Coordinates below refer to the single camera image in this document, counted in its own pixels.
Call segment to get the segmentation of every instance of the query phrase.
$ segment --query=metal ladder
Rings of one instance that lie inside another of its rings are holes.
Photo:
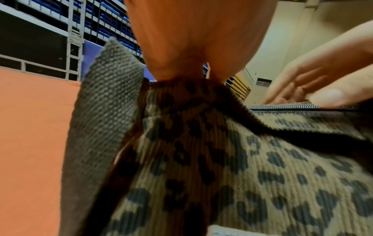
[[[75,0],[82,6],[80,8],[80,23],[73,20],[74,0],[69,0],[69,18],[68,18],[68,36],[66,50],[66,80],[81,81],[82,61],[83,61],[83,43],[84,43],[84,22],[85,22],[85,6],[87,0]],[[72,55],[72,45],[78,47],[78,55]],[[71,59],[77,60],[77,70],[71,69]]]

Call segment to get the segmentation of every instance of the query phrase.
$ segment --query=zipper teeth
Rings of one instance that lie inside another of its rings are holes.
[[[340,107],[336,110],[345,110],[345,109],[356,109],[357,106],[345,106]],[[268,105],[268,106],[257,106],[249,107],[250,110],[294,110],[294,109],[306,109],[306,110],[323,110],[322,108],[315,106],[311,103],[307,104],[288,104],[288,105]]]

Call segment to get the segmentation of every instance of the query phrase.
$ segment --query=orange floor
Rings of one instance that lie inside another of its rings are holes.
[[[78,84],[0,69],[0,235],[55,236]]]

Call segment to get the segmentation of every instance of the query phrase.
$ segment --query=beige wall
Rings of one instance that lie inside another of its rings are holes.
[[[316,9],[305,6],[278,3],[262,45],[246,65],[254,81],[258,77],[274,80],[288,62],[373,19],[373,0],[324,2]],[[244,104],[260,105],[267,88],[248,85],[251,93]]]

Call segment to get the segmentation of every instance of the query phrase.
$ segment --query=human hand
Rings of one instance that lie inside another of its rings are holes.
[[[336,108],[373,98],[373,21],[290,62],[269,87],[266,104],[309,100]]]
[[[277,0],[125,0],[131,28],[157,81],[178,77],[224,83],[258,50]]]

